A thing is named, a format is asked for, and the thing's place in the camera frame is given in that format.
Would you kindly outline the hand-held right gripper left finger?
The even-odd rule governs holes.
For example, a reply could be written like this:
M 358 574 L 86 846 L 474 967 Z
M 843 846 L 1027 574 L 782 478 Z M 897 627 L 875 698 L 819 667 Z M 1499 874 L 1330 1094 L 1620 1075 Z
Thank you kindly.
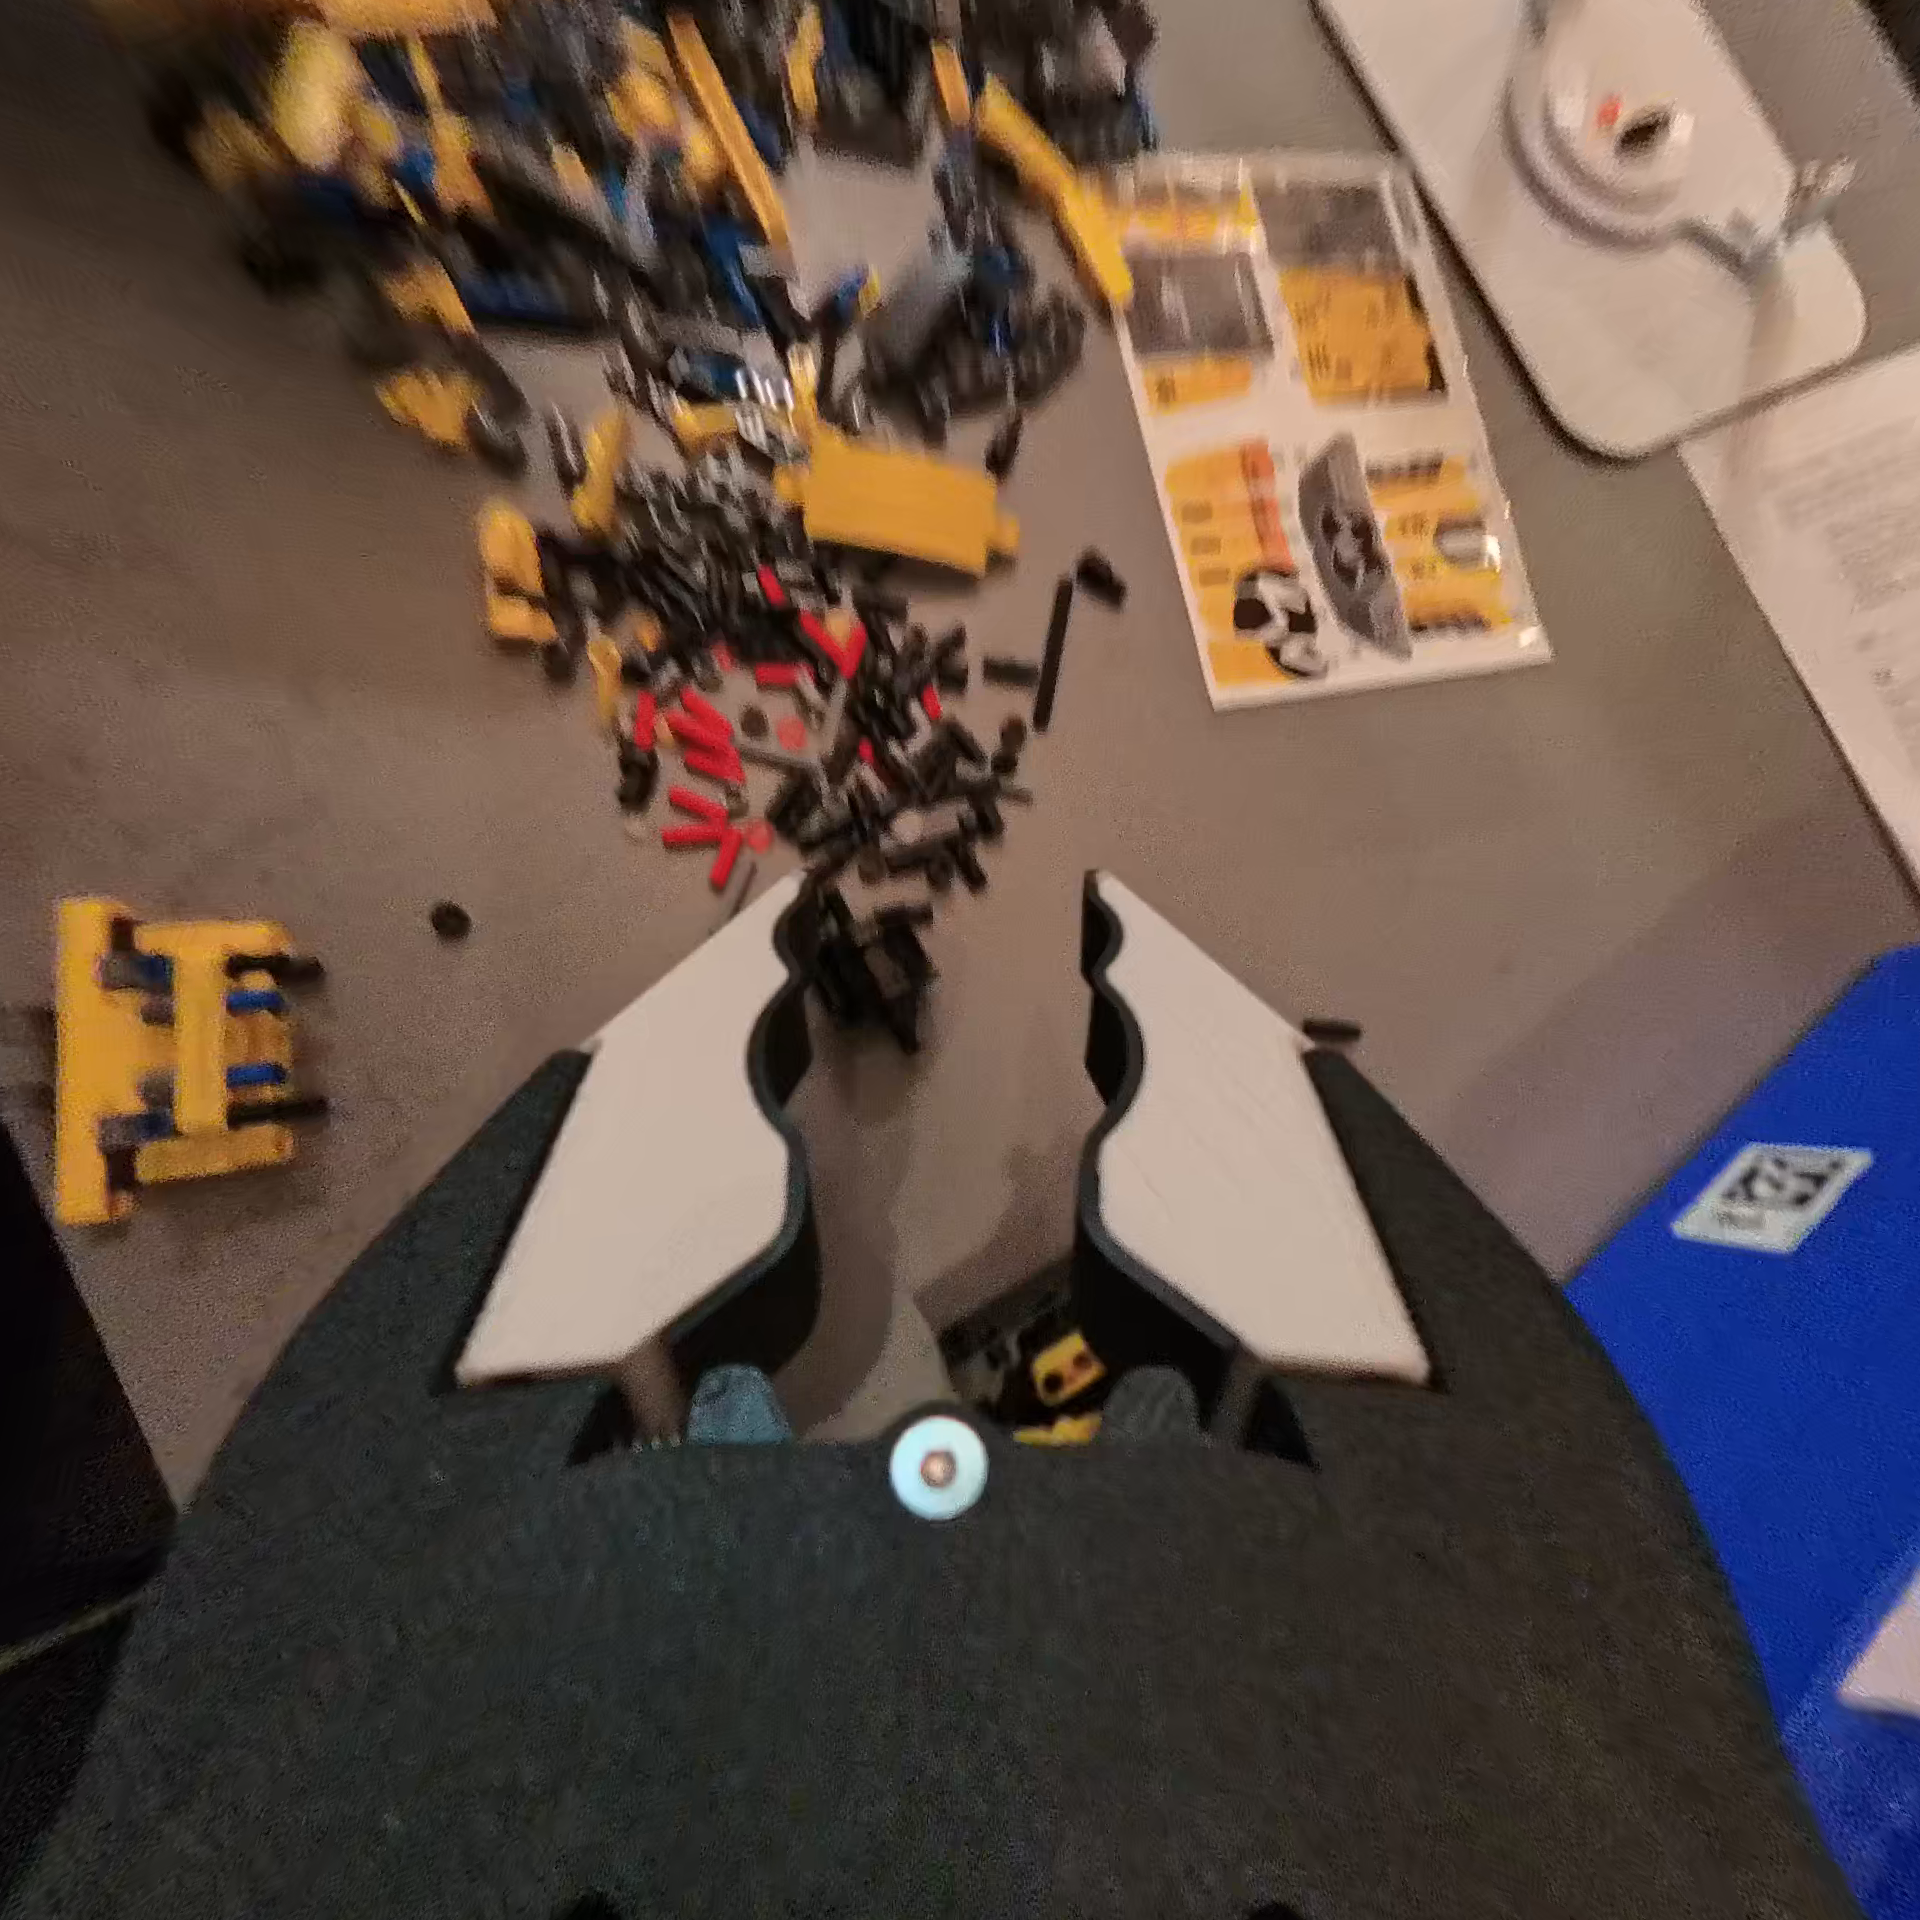
M 801 984 L 801 900 L 779 877 L 588 1038 L 458 1383 L 611 1376 L 797 1222 L 801 1148 L 752 1046 Z

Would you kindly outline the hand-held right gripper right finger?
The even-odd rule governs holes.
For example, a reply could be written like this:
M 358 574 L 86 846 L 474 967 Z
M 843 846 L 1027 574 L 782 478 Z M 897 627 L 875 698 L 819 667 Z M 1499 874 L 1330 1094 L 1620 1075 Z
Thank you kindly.
M 1428 1380 L 1430 1359 L 1312 1080 L 1304 1030 L 1125 880 L 1084 886 L 1076 1256 L 1206 1359 Z

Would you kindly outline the black axle assembly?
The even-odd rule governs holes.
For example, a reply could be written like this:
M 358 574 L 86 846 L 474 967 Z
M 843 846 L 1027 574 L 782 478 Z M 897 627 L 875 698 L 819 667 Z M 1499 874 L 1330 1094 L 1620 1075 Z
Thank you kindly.
M 840 886 L 804 880 L 795 914 L 806 984 L 828 1018 L 846 1030 L 883 1034 L 905 1056 L 920 1053 L 940 981 L 925 947 L 932 903 L 883 903 L 862 914 Z

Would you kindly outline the pile of building brick pieces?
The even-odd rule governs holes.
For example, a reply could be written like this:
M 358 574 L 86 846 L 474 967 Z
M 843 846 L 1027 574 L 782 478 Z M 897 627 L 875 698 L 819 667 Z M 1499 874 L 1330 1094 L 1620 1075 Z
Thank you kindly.
M 752 885 L 979 893 L 1027 719 L 952 710 L 980 580 L 1089 311 L 1133 279 L 1098 168 L 1157 144 L 1150 5 L 93 5 L 149 133 L 274 298 L 326 298 L 387 413 L 563 517 L 477 518 L 486 632 L 593 667 L 617 800 Z

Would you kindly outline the blue plastic bin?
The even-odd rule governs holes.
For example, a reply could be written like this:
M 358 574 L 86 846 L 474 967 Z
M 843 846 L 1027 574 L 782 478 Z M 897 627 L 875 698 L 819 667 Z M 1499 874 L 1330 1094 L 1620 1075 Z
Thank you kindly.
M 1917 949 L 1570 1285 L 1681 1472 L 1867 1915 L 1917 1915 Z

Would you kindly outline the yellow brick assembly blue pins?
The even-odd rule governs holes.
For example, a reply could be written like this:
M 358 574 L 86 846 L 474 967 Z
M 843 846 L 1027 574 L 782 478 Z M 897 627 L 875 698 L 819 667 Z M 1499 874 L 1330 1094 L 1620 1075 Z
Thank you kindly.
M 293 1163 L 326 1116 L 298 1086 L 317 956 L 270 919 L 152 919 L 108 896 L 56 912 L 56 1222 L 105 1229 L 153 1186 Z

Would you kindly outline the yellow grey sticker sheet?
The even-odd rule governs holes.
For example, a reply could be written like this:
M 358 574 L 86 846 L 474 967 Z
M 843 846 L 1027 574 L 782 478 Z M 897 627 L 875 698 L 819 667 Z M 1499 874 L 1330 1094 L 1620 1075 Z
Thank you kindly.
M 1120 356 L 1217 712 L 1548 666 L 1417 187 L 1364 152 L 1098 180 Z

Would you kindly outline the white printed paper sheet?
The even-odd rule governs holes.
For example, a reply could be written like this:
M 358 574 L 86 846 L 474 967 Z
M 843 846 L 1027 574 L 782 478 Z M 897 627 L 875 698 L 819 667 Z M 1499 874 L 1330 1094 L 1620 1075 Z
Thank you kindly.
M 1917 349 L 1682 443 L 1862 802 L 1917 877 Z

